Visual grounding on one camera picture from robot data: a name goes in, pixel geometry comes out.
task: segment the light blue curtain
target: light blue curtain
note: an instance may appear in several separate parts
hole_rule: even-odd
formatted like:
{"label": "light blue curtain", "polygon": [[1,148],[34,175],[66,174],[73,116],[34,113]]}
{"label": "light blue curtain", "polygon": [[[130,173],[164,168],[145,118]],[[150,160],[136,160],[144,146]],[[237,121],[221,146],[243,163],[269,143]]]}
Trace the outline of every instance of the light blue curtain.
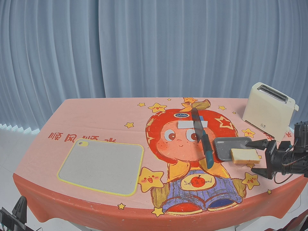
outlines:
{"label": "light blue curtain", "polygon": [[308,120],[308,0],[0,0],[0,123],[41,128],[66,98],[244,97]]}
{"label": "light blue curtain", "polygon": [[308,120],[308,0],[99,0],[106,97],[248,98],[263,82]]}
{"label": "light blue curtain", "polygon": [[0,123],[42,128],[90,97],[105,97],[98,0],[0,0]]}

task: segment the toaster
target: toaster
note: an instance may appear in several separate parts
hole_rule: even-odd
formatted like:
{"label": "toaster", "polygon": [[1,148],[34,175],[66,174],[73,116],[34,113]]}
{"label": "toaster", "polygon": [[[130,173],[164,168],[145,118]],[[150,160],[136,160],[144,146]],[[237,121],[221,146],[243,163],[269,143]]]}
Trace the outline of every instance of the toaster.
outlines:
{"label": "toaster", "polygon": [[242,119],[270,134],[275,140],[282,141],[290,129],[294,110],[298,111],[298,105],[293,98],[258,82],[250,91]]}

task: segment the teal knife handle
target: teal knife handle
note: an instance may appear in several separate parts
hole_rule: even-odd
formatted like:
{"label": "teal knife handle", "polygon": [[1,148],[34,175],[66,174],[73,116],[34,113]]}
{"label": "teal knife handle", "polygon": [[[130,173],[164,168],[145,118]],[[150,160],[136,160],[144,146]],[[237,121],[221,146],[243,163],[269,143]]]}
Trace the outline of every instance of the teal knife handle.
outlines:
{"label": "teal knife handle", "polygon": [[205,153],[205,159],[207,168],[210,169],[211,167],[213,167],[214,165],[213,151],[207,151]]}
{"label": "teal knife handle", "polygon": [[206,166],[208,169],[213,167],[214,165],[214,158],[213,158],[213,149],[210,143],[209,136],[206,134],[206,132],[203,130],[203,134],[201,137],[203,152],[206,159]]}

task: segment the red chinese characters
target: red chinese characters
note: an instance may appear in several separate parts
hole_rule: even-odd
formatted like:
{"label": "red chinese characters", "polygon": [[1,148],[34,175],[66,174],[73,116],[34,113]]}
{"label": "red chinese characters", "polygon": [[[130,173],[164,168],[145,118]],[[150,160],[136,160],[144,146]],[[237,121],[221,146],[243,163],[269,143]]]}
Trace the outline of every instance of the red chinese characters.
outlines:
{"label": "red chinese characters", "polygon": [[270,134],[268,134],[268,133],[263,133],[266,137],[267,137],[267,139],[268,140],[273,140],[274,139],[274,137],[273,136],[271,136]]}
{"label": "red chinese characters", "polygon": [[113,138],[110,138],[110,139],[108,139],[108,140],[105,140],[105,141],[107,141],[107,142],[115,142],[116,141],[116,139],[114,139],[114,140],[112,140]]}
{"label": "red chinese characters", "polygon": [[61,138],[61,135],[62,135],[63,133],[51,133],[50,135],[49,135],[49,139],[55,139],[56,141],[58,141],[60,138]]}
{"label": "red chinese characters", "polygon": [[71,141],[71,142],[75,142],[77,135],[76,134],[68,134],[64,140],[64,142],[66,141]]}
{"label": "red chinese characters", "polygon": [[99,136],[93,136],[93,135],[92,135],[92,136],[83,136],[82,138],[83,138],[83,139],[96,140],[96,141],[97,141],[97,140],[98,140],[98,139],[97,139],[98,137],[99,137]]}
{"label": "red chinese characters", "polygon": [[286,135],[289,137],[292,137],[292,134],[290,132],[286,133]]}

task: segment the slice of bread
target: slice of bread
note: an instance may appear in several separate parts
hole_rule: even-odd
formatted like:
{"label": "slice of bread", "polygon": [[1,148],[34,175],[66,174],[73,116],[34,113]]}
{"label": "slice of bread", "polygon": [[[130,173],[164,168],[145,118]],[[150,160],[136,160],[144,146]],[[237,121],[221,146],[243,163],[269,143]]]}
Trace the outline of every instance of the slice of bread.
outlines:
{"label": "slice of bread", "polygon": [[256,149],[231,149],[232,161],[235,164],[259,164],[260,158]]}

